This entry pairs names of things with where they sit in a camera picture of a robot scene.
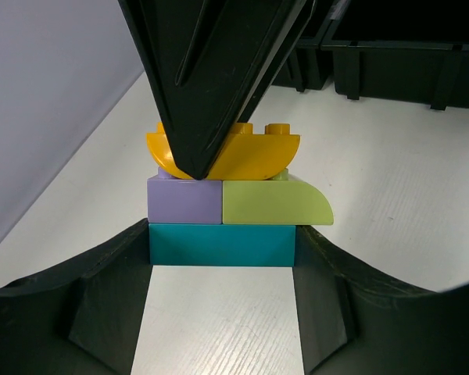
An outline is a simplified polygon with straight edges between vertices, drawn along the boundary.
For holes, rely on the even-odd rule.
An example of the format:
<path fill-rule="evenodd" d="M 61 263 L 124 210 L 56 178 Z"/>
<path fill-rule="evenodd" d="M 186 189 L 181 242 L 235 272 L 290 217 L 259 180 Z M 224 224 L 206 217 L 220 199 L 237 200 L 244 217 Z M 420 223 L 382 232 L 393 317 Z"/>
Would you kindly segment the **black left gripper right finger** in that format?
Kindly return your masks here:
<path fill-rule="evenodd" d="M 292 274 L 305 373 L 469 374 L 469 284 L 408 284 L 308 226 Z"/>

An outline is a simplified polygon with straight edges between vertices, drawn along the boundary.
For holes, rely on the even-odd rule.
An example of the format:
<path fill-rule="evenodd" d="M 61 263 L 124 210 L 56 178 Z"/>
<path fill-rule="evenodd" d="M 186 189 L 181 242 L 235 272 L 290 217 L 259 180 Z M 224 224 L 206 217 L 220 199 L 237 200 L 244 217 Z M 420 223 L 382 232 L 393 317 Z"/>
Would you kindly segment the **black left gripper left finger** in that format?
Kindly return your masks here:
<path fill-rule="evenodd" d="M 129 374 L 152 274 L 140 220 L 0 287 L 0 374 Z"/>

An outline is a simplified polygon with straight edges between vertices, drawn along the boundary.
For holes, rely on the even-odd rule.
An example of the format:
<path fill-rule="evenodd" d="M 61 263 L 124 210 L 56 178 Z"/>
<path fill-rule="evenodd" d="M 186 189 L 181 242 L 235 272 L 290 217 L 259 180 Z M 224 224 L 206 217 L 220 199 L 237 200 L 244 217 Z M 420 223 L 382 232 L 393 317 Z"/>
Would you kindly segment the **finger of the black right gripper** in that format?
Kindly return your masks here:
<path fill-rule="evenodd" d="M 313 1 L 122 1 L 178 168 L 212 169 L 295 47 Z"/>

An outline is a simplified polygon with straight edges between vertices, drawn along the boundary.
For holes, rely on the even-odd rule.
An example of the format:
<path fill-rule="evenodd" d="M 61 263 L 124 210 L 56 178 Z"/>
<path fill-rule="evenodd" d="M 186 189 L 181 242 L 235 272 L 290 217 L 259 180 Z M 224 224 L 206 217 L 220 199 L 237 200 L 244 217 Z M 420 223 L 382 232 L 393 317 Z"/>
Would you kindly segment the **yellow half-round lego brick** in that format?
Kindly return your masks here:
<path fill-rule="evenodd" d="M 162 123 L 146 134 L 146 142 L 161 169 L 182 180 L 192 178 L 177 167 Z M 299 144 L 300 136 L 291 132 L 288 123 L 267 124 L 262 134 L 255 134 L 251 123 L 236 123 L 206 178 L 268 180 L 288 167 Z"/>

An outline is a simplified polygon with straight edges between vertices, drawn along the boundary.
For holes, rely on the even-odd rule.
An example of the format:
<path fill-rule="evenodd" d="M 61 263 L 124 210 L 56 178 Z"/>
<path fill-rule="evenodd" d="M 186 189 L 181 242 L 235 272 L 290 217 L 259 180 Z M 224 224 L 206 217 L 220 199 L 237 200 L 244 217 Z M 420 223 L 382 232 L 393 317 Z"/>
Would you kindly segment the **teal long lego brick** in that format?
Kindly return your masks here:
<path fill-rule="evenodd" d="M 159 266 L 292 267 L 296 227 L 150 223 L 150 259 Z"/>

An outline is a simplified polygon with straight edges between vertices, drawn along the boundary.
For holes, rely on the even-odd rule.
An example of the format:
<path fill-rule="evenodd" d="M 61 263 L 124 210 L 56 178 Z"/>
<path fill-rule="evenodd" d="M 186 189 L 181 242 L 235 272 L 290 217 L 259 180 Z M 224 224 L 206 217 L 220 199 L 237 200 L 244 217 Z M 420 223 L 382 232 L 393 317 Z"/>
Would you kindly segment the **lime green sloped lego brick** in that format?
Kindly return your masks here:
<path fill-rule="evenodd" d="M 223 182 L 224 224 L 332 225 L 323 193 L 287 170 L 269 180 Z"/>

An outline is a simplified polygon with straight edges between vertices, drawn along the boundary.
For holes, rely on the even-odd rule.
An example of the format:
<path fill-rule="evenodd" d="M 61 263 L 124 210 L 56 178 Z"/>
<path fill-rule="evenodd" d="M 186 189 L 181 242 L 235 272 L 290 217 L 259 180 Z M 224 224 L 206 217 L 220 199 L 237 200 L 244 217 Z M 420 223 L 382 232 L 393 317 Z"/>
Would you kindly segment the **purple square lego brick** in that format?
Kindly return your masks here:
<path fill-rule="evenodd" d="M 150 223 L 222 223 L 223 183 L 179 179 L 163 169 L 147 180 Z"/>

